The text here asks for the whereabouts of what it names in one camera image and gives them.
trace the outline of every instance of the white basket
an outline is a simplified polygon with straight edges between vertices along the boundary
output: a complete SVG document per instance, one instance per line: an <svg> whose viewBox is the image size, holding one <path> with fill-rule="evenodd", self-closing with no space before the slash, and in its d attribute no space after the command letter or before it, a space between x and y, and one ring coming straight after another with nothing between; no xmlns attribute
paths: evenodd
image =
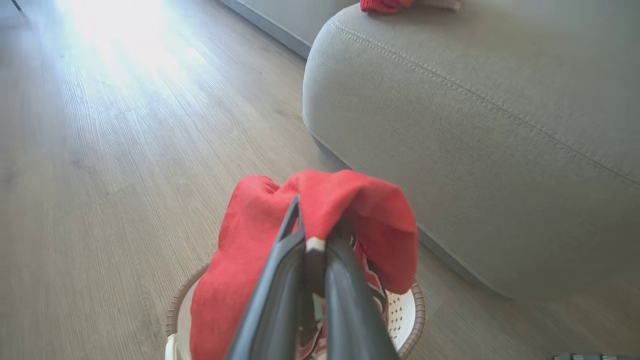
<svg viewBox="0 0 640 360"><path fill-rule="evenodd" d="M209 265L203 266L182 285L167 316L167 340L164 360L191 360L189 332L191 329L191 301L193 290ZM387 291L389 321L387 329L398 356L405 360L422 334L424 326L424 299L418 284L402 295Z"/></svg>

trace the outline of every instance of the red towel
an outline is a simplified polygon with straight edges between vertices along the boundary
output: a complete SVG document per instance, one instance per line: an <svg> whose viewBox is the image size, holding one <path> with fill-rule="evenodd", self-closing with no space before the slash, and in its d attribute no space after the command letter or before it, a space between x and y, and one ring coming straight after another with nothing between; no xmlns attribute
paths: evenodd
<svg viewBox="0 0 640 360"><path fill-rule="evenodd" d="M462 0L360 0L360 9L370 13L397 13L403 8L409 7L413 2L416 5L432 6L457 12L462 6Z"/></svg>
<svg viewBox="0 0 640 360"><path fill-rule="evenodd" d="M307 239L326 239L344 214L384 288L402 294L413 285L417 268L415 219L397 186L350 170L300 172L283 186L268 177L247 177L231 196L218 251L193 294L193 360L224 358L297 194Z"/></svg>

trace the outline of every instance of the laminate flooring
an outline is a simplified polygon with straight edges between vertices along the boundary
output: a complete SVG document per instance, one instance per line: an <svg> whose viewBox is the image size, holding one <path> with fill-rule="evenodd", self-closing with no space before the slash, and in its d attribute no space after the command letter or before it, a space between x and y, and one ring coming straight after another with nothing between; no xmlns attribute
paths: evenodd
<svg viewBox="0 0 640 360"><path fill-rule="evenodd" d="M0 3L0 358L160 359L238 180L339 168L303 125L305 62L215 0L20 4ZM640 354L637 275L519 304L419 257L413 359Z"/></svg>

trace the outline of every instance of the sofa cushion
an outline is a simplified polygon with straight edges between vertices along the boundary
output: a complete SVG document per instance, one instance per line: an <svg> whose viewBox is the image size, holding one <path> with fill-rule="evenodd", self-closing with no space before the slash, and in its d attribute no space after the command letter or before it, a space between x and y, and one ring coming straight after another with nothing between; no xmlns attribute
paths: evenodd
<svg viewBox="0 0 640 360"><path fill-rule="evenodd" d="M357 6L316 38L303 116L357 170L400 185L467 270L548 299L640 252L635 1Z"/></svg>

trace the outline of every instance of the red garment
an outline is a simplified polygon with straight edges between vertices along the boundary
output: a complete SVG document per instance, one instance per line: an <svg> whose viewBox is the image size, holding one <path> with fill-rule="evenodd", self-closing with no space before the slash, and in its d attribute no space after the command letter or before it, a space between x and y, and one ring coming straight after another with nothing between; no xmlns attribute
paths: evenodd
<svg viewBox="0 0 640 360"><path fill-rule="evenodd" d="M360 9L363 12L397 13L413 2L414 0L360 0Z"/></svg>
<svg viewBox="0 0 640 360"><path fill-rule="evenodd" d="M223 359L293 197L307 239L326 239L344 214L382 285L405 293L417 268L415 220L402 191L350 170L304 171L278 186L268 177L241 180L229 202L218 251L191 304L193 360Z"/></svg>

